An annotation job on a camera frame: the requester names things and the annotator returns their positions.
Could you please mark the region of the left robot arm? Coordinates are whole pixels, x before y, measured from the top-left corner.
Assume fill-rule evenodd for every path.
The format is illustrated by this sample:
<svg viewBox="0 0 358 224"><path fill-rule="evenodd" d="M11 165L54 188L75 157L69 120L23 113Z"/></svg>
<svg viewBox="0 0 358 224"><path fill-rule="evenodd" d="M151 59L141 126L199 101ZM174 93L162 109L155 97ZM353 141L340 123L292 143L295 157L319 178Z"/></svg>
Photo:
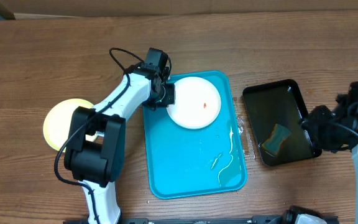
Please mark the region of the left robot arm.
<svg viewBox="0 0 358 224"><path fill-rule="evenodd" d="M83 189L85 223L120 223L115 181L124 165L126 123L140 105L156 110L175 102L175 87L167 82L172 62L164 51L150 48L145 59L121 69L120 84L104 100L74 110L54 162L58 180Z"/></svg>

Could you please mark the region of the green yellow sponge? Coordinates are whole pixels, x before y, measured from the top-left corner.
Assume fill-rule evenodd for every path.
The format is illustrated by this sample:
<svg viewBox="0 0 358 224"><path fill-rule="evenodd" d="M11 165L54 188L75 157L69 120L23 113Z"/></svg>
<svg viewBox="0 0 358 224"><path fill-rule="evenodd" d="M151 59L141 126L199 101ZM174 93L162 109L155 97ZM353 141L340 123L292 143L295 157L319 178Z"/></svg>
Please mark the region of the green yellow sponge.
<svg viewBox="0 0 358 224"><path fill-rule="evenodd" d="M290 135L291 131L288 128L281 124L275 124L270 136L262 143L261 148L271 156L277 157L280 149Z"/></svg>

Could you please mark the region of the yellow-green plate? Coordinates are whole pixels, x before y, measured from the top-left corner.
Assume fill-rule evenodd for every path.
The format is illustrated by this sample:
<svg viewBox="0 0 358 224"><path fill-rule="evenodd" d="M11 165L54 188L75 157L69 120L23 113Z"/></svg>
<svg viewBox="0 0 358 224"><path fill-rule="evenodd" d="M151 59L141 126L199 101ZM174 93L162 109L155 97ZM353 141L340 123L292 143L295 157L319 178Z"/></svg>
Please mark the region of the yellow-green plate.
<svg viewBox="0 0 358 224"><path fill-rule="evenodd" d="M52 149L59 151L68 139L71 117L79 106L92 108L93 104L84 99L72 98L58 103L46 115L43 134L46 143Z"/></svg>

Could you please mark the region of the white plate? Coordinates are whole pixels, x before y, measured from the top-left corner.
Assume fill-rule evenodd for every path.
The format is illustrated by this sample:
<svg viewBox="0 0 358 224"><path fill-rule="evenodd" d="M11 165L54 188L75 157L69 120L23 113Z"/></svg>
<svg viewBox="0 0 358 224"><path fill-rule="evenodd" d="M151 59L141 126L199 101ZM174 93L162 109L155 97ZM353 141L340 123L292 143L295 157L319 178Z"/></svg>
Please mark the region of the white plate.
<svg viewBox="0 0 358 224"><path fill-rule="evenodd" d="M221 110L221 97L217 88L200 77L185 77L174 83L175 103L167 113L179 126L201 129L210 125Z"/></svg>

